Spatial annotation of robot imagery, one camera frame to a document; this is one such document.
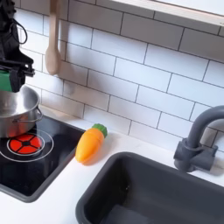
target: metal pot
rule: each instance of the metal pot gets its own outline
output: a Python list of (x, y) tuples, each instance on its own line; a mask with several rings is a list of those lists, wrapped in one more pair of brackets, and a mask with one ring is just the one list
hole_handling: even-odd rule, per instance
[(23, 86), (16, 94), (0, 91), (0, 137), (24, 134), (40, 121), (39, 95)]

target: red burner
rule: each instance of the red burner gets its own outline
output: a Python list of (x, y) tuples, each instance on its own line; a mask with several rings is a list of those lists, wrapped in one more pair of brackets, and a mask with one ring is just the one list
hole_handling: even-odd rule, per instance
[(24, 134), (12, 138), (9, 143), (10, 150), (14, 151), (18, 155), (31, 155), (43, 147), (43, 140), (33, 134)]

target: black stovetop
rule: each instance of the black stovetop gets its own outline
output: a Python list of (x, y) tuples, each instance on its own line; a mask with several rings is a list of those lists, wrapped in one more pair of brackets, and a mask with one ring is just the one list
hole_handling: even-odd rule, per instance
[(0, 140), (0, 191), (33, 202), (74, 157), (84, 130), (44, 117), (26, 134)]

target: pot handle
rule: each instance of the pot handle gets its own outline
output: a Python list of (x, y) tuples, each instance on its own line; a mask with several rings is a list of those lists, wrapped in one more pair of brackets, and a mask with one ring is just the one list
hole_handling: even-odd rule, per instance
[(43, 118), (44, 115), (43, 115), (42, 111), (41, 111), (39, 108), (37, 108), (37, 111), (39, 112), (40, 117), (37, 118), (36, 120), (26, 121), (26, 120), (19, 120), (19, 119), (16, 119), (16, 120), (14, 120), (13, 122), (14, 122), (14, 123), (36, 123), (36, 122), (39, 122), (39, 121), (42, 120), (42, 118)]

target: gray faucet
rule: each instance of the gray faucet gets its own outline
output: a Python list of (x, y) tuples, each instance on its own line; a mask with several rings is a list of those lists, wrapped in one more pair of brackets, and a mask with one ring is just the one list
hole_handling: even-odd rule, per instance
[(200, 139), (209, 123), (224, 119), (224, 106), (210, 108), (199, 115), (192, 125), (188, 138), (178, 143), (174, 159), (175, 166), (182, 172), (193, 172), (196, 169), (210, 171), (218, 147), (213, 149), (201, 145)]

